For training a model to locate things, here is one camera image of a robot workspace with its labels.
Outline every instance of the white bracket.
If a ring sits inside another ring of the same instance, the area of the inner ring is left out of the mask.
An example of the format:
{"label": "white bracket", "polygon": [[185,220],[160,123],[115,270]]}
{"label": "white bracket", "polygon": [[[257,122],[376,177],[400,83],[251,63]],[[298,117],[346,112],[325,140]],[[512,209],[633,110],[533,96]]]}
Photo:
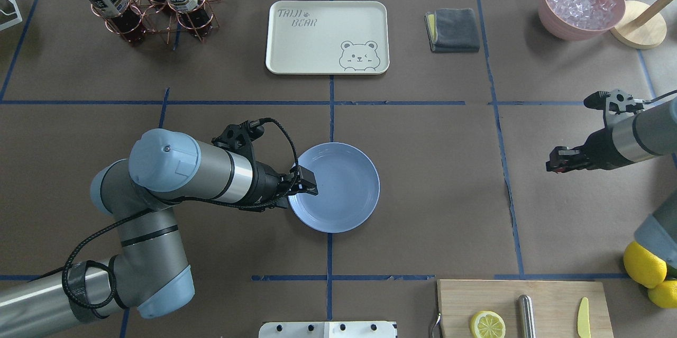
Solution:
{"label": "white bracket", "polygon": [[387,321],[323,321],[264,323],[259,338],[397,338],[397,323]]}
{"label": "white bracket", "polygon": [[0,30],[20,24],[22,21],[16,0],[0,0]]}

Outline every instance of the bowl of ice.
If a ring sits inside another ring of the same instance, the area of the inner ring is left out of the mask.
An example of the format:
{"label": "bowl of ice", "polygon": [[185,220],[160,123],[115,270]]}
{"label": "bowl of ice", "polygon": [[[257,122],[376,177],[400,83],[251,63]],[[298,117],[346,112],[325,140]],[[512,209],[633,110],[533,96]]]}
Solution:
{"label": "bowl of ice", "polygon": [[607,32],[626,12],[626,0],[541,0],[538,17],[565,41],[583,41]]}

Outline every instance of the yellow knife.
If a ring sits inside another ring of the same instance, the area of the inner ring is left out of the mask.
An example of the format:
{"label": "yellow knife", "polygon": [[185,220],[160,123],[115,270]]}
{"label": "yellow knife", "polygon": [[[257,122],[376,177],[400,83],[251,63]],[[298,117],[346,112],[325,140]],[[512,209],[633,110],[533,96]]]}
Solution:
{"label": "yellow knife", "polygon": [[590,338],[590,310],[588,309],[587,297],[581,299],[581,305],[578,307],[578,322],[576,327],[580,338]]}

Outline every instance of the tabletop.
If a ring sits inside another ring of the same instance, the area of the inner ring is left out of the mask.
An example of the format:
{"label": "tabletop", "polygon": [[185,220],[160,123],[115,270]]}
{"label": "tabletop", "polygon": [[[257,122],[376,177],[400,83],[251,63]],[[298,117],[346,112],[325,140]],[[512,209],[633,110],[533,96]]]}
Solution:
{"label": "tabletop", "polygon": [[[427,336],[435,280],[595,280],[616,338],[674,336],[625,274],[633,232],[674,190],[677,160],[614,171],[546,172],[556,145],[603,127],[583,107],[598,90],[649,99],[674,89],[675,7],[665,42],[638,51],[610,33],[550,35],[538,0],[379,1],[390,66],[372,76],[278,76],[264,65],[268,10],[279,0],[222,0],[204,43],[153,38],[131,47],[86,0],[18,0],[24,22],[0,34],[0,290],[62,266],[112,220],[89,200],[97,172],[156,127],[209,141],[228,124],[278,119],[299,152],[353,145],[374,162],[379,203],[359,227],[312,230],[291,210],[176,207],[196,294],[169,316],[135,310],[54,336],[256,336],[266,321],[396,321]],[[479,53],[430,52],[424,15],[472,8]],[[257,159],[292,163],[274,128]],[[119,253],[117,236],[78,259]]]}

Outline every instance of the wooden paper towel holder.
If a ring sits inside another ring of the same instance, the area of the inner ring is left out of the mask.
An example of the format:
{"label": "wooden paper towel holder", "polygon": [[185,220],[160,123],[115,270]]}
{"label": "wooden paper towel holder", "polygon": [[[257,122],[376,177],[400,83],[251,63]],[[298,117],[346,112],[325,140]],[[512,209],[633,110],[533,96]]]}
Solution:
{"label": "wooden paper towel holder", "polygon": [[626,13],[611,33],[635,49],[658,47],[667,35],[667,25],[659,11],[672,1],[656,0],[651,6],[640,1],[626,1]]}

